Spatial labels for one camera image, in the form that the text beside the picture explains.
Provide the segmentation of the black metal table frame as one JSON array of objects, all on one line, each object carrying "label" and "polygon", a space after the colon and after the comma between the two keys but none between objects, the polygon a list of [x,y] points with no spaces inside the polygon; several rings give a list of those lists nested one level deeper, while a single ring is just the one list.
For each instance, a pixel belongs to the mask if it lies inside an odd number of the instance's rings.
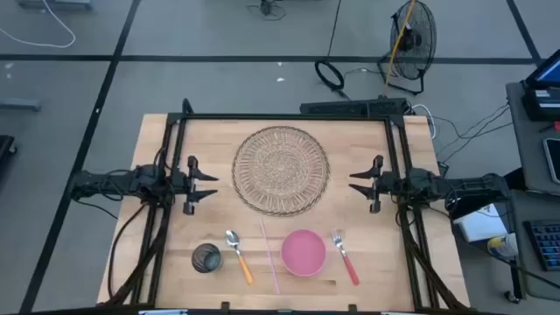
[{"label": "black metal table frame", "polygon": [[[293,126],[313,135],[324,147],[330,179],[320,201],[310,210],[291,217],[261,216],[249,209],[235,192],[231,168],[243,140],[269,126]],[[171,210],[164,245],[158,289],[153,302],[147,287],[141,289],[139,309],[175,308],[191,312],[217,312],[228,303],[232,312],[346,311],[412,312],[430,309],[427,276],[407,248],[410,238],[404,224],[396,224],[396,204],[384,197],[381,211],[369,212],[368,201],[349,186],[350,174],[370,167],[376,155],[385,157],[386,168],[412,166],[436,169],[427,122],[420,116],[394,120],[387,134],[384,121],[366,117],[330,115],[225,115],[195,114],[185,127],[186,155],[194,155],[204,172],[218,179],[204,187],[217,190],[203,200],[194,215],[182,212],[184,198]],[[280,295],[272,282],[267,249],[258,218],[262,217],[276,266]],[[327,245],[327,262],[313,277],[292,275],[282,264],[279,250],[293,230],[308,228]],[[254,278],[248,286],[235,251],[225,233],[233,230],[239,249]],[[353,285],[332,231],[337,230],[360,279]],[[221,252],[222,265],[202,274],[192,266],[192,253],[203,243]]]}]

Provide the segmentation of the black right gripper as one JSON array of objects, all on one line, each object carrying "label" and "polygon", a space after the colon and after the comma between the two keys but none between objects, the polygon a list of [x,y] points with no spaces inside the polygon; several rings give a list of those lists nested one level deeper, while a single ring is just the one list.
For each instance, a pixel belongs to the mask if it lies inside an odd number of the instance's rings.
[{"label": "black right gripper", "polygon": [[350,174],[351,178],[373,180],[371,187],[349,184],[351,188],[364,195],[367,200],[371,200],[371,214],[378,214],[381,211],[380,195],[391,194],[395,187],[395,174],[392,171],[382,171],[383,161],[383,156],[377,155],[373,160],[373,166],[369,170]]}]

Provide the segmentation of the pink drinking straw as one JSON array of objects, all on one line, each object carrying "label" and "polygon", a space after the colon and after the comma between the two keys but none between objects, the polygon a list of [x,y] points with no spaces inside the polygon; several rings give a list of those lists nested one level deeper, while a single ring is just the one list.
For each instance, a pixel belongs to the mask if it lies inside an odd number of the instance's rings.
[{"label": "pink drinking straw", "polygon": [[267,249],[267,255],[268,255],[268,259],[269,259],[269,266],[270,266],[270,270],[271,270],[271,276],[272,276],[274,291],[275,291],[276,295],[280,295],[279,283],[278,283],[278,280],[277,280],[277,273],[276,273],[276,266],[275,266],[275,263],[274,263],[272,252],[270,250],[268,236],[266,234],[266,228],[265,228],[262,217],[259,217],[258,220],[259,220],[259,224],[260,224],[260,228],[261,228],[261,232],[262,232],[262,238],[264,239],[265,246],[266,246],[266,249]]}]

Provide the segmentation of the grey side table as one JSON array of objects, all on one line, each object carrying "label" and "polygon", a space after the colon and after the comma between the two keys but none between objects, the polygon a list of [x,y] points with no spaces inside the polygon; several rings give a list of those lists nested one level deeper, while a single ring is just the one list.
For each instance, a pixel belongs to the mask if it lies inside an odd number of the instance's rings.
[{"label": "grey side table", "polygon": [[524,89],[521,83],[506,85],[514,133],[517,140],[521,167],[506,175],[511,189],[560,195],[560,184],[552,180],[543,141],[546,138],[560,140],[551,122],[533,122],[522,104]]}]

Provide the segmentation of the dark faceted glass tumbler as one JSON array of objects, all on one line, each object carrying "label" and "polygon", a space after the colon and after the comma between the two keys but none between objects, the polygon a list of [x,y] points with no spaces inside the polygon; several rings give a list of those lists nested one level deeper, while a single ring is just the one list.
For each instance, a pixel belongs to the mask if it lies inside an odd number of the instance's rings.
[{"label": "dark faceted glass tumbler", "polygon": [[202,274],[211,273],[219,270],[222,265],[220,250],[212,243],[200,244],[192,252],[192,266]]}]

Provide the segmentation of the white-edged tablet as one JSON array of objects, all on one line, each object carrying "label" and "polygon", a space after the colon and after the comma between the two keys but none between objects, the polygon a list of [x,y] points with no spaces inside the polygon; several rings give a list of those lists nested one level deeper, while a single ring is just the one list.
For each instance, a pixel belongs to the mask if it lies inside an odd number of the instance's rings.
[{"label": "white-edged tablet", "polygon": [[543,149],[551,179],[560,185],[560,139],[545,138]]}]

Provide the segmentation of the spoon with orange handle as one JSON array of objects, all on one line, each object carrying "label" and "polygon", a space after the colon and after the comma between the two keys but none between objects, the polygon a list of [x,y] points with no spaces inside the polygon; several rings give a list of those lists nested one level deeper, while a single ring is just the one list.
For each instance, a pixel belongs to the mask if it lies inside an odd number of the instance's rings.
[{"label": "spoon with orange handle", "polygon": [[239,245],[240,245],[239,236],[233,230],[227,230],[225,236],[226,236],[227,245],[231,247],[234,250],[234,252],[237,254],[238,261],[241,266],[241,270],[245,276],[246,283],[248,284],[248,286],[252,286],[254,284],[254,278],[239,249]]}]

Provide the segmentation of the black floor fan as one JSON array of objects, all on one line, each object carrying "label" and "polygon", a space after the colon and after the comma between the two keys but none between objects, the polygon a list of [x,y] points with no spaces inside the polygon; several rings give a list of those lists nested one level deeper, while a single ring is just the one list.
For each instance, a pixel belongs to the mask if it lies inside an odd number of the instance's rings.
[{"label": "black floor fan", "polygon": [[[408,0],[391,18],[389,51],[377,66],[386,87],[412,95],[424,91],[424,77],[437,49],[437,27],[431,9],[421,0]],[[420,88],[411,90],[391,83],[393,77],[419,81]]]}]

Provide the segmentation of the grey equipment base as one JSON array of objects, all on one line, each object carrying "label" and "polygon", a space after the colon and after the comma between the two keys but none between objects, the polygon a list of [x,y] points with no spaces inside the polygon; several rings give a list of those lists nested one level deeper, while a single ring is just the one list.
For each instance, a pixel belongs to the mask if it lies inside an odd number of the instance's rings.
[{"label": "grey equipment base", "polygon": [[45,9],[65,11],[91,11],[91,0],[15,0],[16,4],[25,9]]}]

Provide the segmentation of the black power strip box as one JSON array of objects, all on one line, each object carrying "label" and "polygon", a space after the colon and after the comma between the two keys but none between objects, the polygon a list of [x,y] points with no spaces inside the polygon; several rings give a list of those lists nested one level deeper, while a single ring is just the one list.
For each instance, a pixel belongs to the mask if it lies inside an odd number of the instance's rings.
[{"label": "black power strip box", "polygon": [[304,115],[373,117],[405,115],[410,105],[405,98],[381,96],[370,100],[302,103],[299,110]]}]

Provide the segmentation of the grey keyboard desk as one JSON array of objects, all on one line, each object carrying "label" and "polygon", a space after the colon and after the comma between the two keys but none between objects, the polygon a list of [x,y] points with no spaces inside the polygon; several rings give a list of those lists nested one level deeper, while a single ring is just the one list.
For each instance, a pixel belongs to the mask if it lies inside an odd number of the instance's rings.
[{"label": "grey keyboard desk", "polygon": [[[508,202],[509,229],[516,234],[517,264],[523,269],[560,285],[560,271],[545,271],[533,249],[525,221],[560,221],[560,197],[533,192],[512,191]],[[523,296],[560,302],[560,289],[521,273]]]}]

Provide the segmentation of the black desktop device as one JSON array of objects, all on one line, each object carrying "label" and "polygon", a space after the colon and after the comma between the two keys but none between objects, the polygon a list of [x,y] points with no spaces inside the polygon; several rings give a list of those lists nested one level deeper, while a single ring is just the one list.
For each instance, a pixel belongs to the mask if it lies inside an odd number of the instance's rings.
[{"label": "black desktop device", "polygon": [[531,121],[560,121],[560,87],[528,88],[521,99]]}]

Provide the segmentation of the grey floor foot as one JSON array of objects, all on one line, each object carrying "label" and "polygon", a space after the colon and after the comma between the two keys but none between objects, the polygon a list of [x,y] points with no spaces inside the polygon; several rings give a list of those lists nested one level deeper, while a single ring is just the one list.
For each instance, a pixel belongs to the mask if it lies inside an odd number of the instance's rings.
[{"label": "grey floor foot", "polygon": [[39,100],[34,99],[0,97],[0,109],[30,110],[39,112],[41,110],[41,105]]}]

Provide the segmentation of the fork with red handle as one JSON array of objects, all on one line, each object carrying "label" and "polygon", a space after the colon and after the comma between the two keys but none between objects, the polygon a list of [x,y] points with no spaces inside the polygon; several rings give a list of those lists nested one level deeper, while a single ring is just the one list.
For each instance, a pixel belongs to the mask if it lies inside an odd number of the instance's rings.
[{"label": "fork with red handle", "polygon": [[344,243],[342,240],[342,237],[340,235],[340,233],[337,230],[333,230],[332,231],[332,241],[335,245],[335,247],[339,250],[342,259],[344,261],[344,264],[346,266],[346,270],[348,272],[348,275],[350,276],[350,279],[353,283],[353,285],[358,286],[360,284],[360,279],[354,269],[354,266],[352,265],[352,262],[349,258],[349,256],[347,255],[347,252],[344,248]]}]

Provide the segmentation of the white box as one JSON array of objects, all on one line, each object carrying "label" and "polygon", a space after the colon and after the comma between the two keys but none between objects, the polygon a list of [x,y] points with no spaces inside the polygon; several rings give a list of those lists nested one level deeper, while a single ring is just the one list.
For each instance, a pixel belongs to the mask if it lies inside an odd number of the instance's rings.
[{"label": "white box", "polygon": [[478,242],[508,233],[495,204],[483,206],[453,221],[467,242]]}]

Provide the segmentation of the round woven placemat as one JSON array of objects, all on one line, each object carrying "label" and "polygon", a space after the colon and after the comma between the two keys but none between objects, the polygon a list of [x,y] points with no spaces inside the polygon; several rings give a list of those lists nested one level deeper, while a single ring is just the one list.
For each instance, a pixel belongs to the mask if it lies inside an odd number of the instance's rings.
[{"label": "round woven placemat", "polygon": [[249,208],[290,217],[312,208],[330,179],[320,142],[303,129],[271,126],[248,136],[232,162],[234,190]]}]

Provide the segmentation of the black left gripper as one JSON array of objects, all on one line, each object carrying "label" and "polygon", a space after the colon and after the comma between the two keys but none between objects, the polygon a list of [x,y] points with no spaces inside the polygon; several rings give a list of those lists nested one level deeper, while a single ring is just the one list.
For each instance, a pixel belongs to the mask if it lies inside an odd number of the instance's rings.
[{"label": "black left gripper", "polygon": [[176,172],[171,176],[171,183],[176,193],[186,195],[183,213],[186,215],[194,215],[195,203],[199,203],[205,197],[217,193],[217,190],[196,191],[195,180],[218,181],[218,179],[206,175],[198,169],[198,159],[193,155],[189,156],[187,159],[187,168],[187,173],[176,169]]}]

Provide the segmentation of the pink bowl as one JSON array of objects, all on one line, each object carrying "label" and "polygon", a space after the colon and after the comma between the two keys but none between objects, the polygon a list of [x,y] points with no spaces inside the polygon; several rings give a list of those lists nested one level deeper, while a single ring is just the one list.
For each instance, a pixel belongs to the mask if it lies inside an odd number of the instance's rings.
[{"label": "pink bowl", "polygon": [[291,274],[313,277],[324,268],[326,245],[314,231],[299,229],[283,239],[280,255],[283,265]]}]

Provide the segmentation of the white and yellow bottle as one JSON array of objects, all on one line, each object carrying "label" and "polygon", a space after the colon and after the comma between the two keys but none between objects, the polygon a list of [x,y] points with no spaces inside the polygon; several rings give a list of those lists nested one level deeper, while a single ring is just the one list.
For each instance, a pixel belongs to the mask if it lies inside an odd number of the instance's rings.
[{"label": "white and yellow bottle", "polygon": [[500,257],[515,257],[519,254],[516,233],[504,234],[491,238],[486,243],[486,249],[493,255]]}]

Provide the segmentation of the laptop with blue screen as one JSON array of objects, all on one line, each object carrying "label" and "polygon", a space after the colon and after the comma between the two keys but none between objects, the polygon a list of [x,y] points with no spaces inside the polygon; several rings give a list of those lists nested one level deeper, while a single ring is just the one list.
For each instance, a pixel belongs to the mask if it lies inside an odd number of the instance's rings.
[{"label": "laptop with blue screen", "polygon": [[531,88],[560,88],[560,49],[538,66],[525,84]]}]

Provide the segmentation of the black keyboard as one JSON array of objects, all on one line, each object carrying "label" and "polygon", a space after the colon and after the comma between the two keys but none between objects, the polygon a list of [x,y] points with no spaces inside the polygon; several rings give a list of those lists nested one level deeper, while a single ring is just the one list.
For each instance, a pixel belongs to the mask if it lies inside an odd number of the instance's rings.
[{"label": "black keyboard", "polygon": [[525,220],[523,223],[544,271],[560,271],[560,220]]}]

